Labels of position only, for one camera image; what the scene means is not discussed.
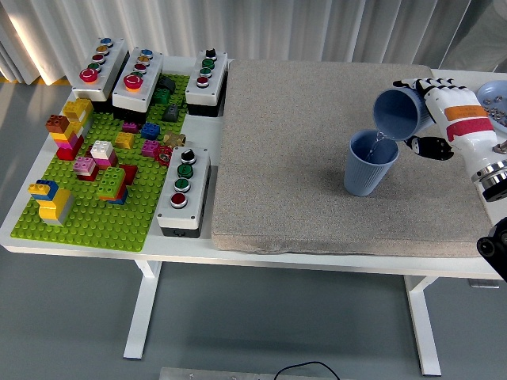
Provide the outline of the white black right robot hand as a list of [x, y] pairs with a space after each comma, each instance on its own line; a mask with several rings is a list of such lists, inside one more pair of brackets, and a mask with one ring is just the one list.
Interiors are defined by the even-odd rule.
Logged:
[[506, 168], [506, 156], [494, 151], [494, 126], [473, 91], [443, 78], [403, 79], [393, 82], [393, 86], [413, 89], [423, 97], [443, 137], [463, 156], [472, 180]]

